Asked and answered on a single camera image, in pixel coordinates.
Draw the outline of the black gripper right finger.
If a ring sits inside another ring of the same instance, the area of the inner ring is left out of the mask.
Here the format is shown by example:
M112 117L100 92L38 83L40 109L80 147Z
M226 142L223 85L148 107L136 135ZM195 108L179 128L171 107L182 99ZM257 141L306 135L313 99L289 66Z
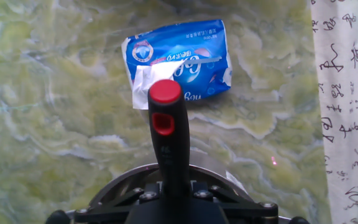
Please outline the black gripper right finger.
M273 202L254 202L242 197L235 190L225 189L206 182L191 183L193 197L212 202L223 210L232 223L243 221L254 224L278 224L278 205Z

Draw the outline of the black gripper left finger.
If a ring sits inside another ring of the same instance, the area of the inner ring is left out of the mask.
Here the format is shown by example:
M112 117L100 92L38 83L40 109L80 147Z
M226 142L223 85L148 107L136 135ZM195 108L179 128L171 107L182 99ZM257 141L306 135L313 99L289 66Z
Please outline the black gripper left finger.
M134 188L121 196L105 202L98 202L85 210L74 212L74 223L114 224L125 223L129 212L143 203L160 198L161 183L146 184L144 188Z

